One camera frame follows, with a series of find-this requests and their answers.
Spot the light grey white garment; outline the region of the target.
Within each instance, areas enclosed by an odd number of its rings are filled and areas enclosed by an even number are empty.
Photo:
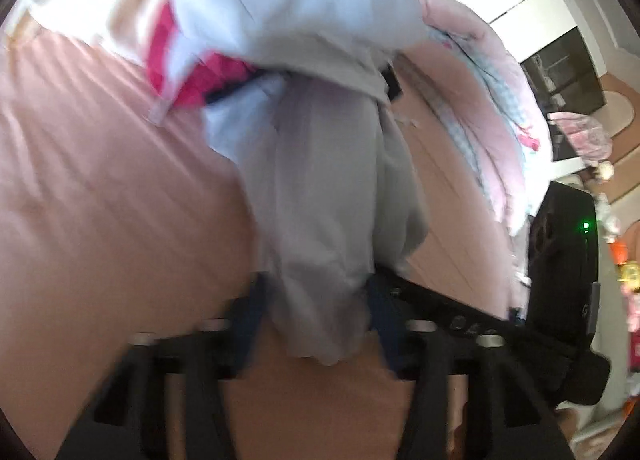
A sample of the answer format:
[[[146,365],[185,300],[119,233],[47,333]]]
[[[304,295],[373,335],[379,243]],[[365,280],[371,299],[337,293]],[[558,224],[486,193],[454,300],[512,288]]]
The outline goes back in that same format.
[[[204,108],[208,146],[235,166],[258,232],[271,316],[296,357],[333,365],[369,326],[363,288],[427,234],[422,187],[385,91],[261,76]]]

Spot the dark glass cabinet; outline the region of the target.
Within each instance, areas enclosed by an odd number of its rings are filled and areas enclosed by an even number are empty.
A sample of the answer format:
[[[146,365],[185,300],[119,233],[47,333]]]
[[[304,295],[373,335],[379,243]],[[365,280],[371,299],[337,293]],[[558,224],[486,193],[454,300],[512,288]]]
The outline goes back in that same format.
[[[578,28],[521,64],[538,107],[548,113],[591,115],[605,104],[603,89]]]

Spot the pile of white pink clothes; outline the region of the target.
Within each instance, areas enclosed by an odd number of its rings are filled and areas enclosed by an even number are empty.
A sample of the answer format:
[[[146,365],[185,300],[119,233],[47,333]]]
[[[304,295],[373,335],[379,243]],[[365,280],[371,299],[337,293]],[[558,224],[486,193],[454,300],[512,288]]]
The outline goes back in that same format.
[[[384,66],[426,34],[419,0],[16,0],[3,35],[37,27],[148,67],[161,112],[205,69],[214,131],[376,124]]]

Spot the white wardrobe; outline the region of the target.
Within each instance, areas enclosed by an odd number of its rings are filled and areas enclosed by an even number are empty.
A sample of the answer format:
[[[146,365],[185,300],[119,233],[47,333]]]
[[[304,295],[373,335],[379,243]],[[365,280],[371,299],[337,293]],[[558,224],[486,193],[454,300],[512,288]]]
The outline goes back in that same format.
[[[577,28],[565,0],[456,0],[489,24],[518,61]]]

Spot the pink blue folded quilt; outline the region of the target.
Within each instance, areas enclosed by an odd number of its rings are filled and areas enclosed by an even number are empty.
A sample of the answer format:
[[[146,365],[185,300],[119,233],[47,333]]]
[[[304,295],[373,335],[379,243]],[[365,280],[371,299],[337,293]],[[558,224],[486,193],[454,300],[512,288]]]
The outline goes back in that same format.
[[[484,20],[456,0],[419,0],[424,40],[396,69],[471,168],[495,220],[516,235],[550,182],[550,134],[522,67]]]

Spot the pink bed sheet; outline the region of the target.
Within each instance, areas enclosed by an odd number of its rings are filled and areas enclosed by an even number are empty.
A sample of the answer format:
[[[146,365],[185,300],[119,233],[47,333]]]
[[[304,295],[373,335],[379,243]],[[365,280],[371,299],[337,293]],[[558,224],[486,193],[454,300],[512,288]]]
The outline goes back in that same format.
[[[425,189],[430,232],[416,281],[506,318],[509,238],[464,159],[396,70],[393,105]],[[192,330],[240,292],[252,222],[197,112],[162,128],[139,68],[40,31],[1,51],[1,409],[53,459],[105,371],[138,332]],[[227,384],[241,459],[393,459],[410,386],[375,337],[323,367],[262,327]]]

